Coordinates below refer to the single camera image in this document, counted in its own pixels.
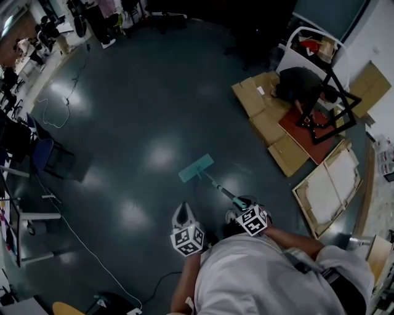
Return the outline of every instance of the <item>white sneaker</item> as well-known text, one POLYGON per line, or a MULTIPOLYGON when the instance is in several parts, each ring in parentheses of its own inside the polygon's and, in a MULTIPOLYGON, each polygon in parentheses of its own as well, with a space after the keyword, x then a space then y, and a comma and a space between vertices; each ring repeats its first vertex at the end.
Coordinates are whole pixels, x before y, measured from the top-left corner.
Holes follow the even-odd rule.
POLYGON ((110 47, 111 45, 113 45, 116 42, 116 39, 111 39, 110 42, 108 44, 101 44, 101 46, 103 46, 103 49, 106 49, 108 47, 110 47))
POLYGON ((235 210, 233 209, 227 210, 225 218, 226 218, 226 224, 229 224, 232 220, 236 220, 237 215, 235 210))

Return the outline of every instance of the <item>fiducial marker cube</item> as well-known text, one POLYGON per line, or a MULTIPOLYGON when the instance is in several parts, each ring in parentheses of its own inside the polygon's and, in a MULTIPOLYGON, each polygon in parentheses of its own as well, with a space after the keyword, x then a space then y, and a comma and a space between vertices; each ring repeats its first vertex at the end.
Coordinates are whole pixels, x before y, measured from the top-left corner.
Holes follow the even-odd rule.
POLYGON ((250 236, 255 236, 268 226, 267 213, 259 205, 255 205, 236 220, 250 236))
POLYGON ((192 224, 171 235, 171 242, 176 251, 187 257, 203 249, 204 233, 192 224))

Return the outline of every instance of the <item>black hair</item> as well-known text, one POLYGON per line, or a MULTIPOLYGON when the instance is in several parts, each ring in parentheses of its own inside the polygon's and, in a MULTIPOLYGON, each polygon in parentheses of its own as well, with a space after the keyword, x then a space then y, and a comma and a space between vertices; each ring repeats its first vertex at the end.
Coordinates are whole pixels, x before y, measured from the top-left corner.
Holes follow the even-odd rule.
POLYGON ((323 91, 324 97, 326 98, 327 101, 330 103, 335 103, 338 99, 336 88, 333 86, 326 86, 326 89, 323 91))

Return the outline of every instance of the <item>green floor wiper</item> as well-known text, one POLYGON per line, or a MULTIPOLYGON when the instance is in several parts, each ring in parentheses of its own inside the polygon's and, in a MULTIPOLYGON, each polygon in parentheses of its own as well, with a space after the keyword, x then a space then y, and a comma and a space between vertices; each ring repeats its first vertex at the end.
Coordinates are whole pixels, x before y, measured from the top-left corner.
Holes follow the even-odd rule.
POLYGON ((209 154, 205 154, 203 157, 198 159, 196 162, 190 164, 188 167, 181 170, 178 175, 180 179, 186 183, 188 180, 191 180, 193 177, 198 176, 202 179, 202 175, 205 175, 210 181, 213 187, 221 191, 224 195, 229 197, 233 203, 242 211, 247 209, 247 205, 245 202, 240 200, 238 197, 234 196, 225 189, 222 185, 218 184, 206 171, 205 169, 212 165, 214 160, 211 158, 209 154))

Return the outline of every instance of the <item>red board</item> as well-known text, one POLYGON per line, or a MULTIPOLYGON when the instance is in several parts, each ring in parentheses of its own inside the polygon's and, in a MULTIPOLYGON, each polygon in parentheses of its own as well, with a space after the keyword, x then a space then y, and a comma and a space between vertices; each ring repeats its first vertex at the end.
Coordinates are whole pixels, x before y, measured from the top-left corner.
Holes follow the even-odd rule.
MULTIPOLYGON (((315 123, 325 124, 328 120, 319 111, 314 111, 315 123)), ((320 164, 328 154, 332 146, 332 138, 327 139, 319 143, 318 145, 313 144, 312 135, 309 129, 297 127, 296 123, 300 119, 301 114, 296 107, 292 107, 289 112, 279 121, 279 125, 286 131, 290 137, 294 139, 298 145, 304 149, 306 153, 311 157, 313 162, 320 164)), ((315 128, 316 136, 319 138, 322 135, 333 131, 334 127, 329 126, 325 129, 315 128)))

